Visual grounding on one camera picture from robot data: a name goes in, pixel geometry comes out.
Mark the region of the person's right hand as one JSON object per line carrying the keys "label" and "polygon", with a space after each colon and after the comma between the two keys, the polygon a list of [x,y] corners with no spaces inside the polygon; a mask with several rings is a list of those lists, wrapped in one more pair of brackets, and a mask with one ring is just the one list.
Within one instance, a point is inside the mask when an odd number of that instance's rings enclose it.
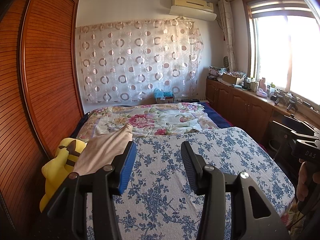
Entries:
{"label": "person's right hand", "polygon": [[303,202],[304,199],[308,196],[308,186],[306,183],[309,180],[309,174],[305,160],[299,159],[299,162],[301,163],[301,167],[298,175],[296,196],[300,202]]}

